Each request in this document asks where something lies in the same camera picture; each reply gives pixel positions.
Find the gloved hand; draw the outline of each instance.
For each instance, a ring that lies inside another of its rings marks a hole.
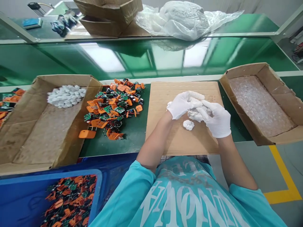
[[[166,109],[173,116],[173,120],[179,119],[184,115],[189,109],[196,108],[195,104],[190,103],[190,97],[194,97],[199,100],[205,99],[204,95],[196,93],[194,91],[186,91],[178,94],[172,103],[166,107]]]
[[[213,117],[210,117],[203,108],[197,108],[212,136],[215,138],[229,136],[231,134],[229,112],[219,103],[210,103],[206,100],[202,100],[202,103],[212,111]]]

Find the green workbench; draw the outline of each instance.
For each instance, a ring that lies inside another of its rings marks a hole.
[[[242,15],[216,32],[272,32],[278,27],[266,16]],[[267,62],[276,71],[298,68],[270,38],[201,38],[195,42],[176,39],[113,40],[93,43],[56,43],[37,45],[0,45],[1,86],[30,84],[38,75],[91,74],[98,80],[196,75],[222,75],[232,67]],[[283,77],[283,81],[303,99],[301,76]],[[252,140],[220,86],[225,108],[231,113],[235,142]],[[110,141],[97,131],[95,139],[85,140],[80,156],[138,152],[144,143],[150,85],[142,94],[144,110],[123,121],[125,139]]]
[[[22,22],[27,18],[11,18],[13,22],[22,27]],[[43,23],[40,28],[27,30],[35,38],[56,39],[61,38],[59,34],[52,31],[51,22],[57,19],[57,16],[41,18]],[[222,25],[215,30],[215,33],[238,33],[238,32],[276,32],[278,26],[264,14],[242,14],[237,19]],[[16,34],[0,25],[0,40],[20,39]]]

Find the wall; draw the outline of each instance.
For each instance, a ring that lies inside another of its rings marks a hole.
[[[205,11],[220,10],[232,13],[238,10],[245,10],[245,13],[266,14],[274,23],[281,26],[302,4],[302,0],[188,0],[204,8]],[[32,0],[9,0],[0,1],[0,9],[8,17],[37,17],[27,4]],[[39,0],[39,2],[56,5],[59,0]],[[153,7],[162,7],[168,0],[142,0],[143,4]],[[292,35],[303,25],[303,18],[297,22],[287,35]]]
[[[0,11],[11,18],[33,18],[38,15],[30,9],[27,4],[30,2],[39,2],[45,4],[52,4],[55,6],[60,0],[0,0]],[[47,12],[51,8],[41,6]]]

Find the plastic bag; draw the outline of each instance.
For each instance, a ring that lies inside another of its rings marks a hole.
[[[143,5],[143,11],[137,13],[135,21],[152,35],[194,41],[236,19],[243,12],[204,12],[203,8],[195,3],[170,1],[165,3],[160,11],[158,8]]]

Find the blue plastic tray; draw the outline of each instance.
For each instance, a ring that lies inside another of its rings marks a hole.
[[[40,226],[45,219],[44,212],[53,204],[46,200],[47,188],[61,178],[95,174],[97,177],[92,208],[89,215],[90,224],[98,215],[103,201],[106,173],[90,169],[61,172],[0,180],[0,220],[1,226]]]

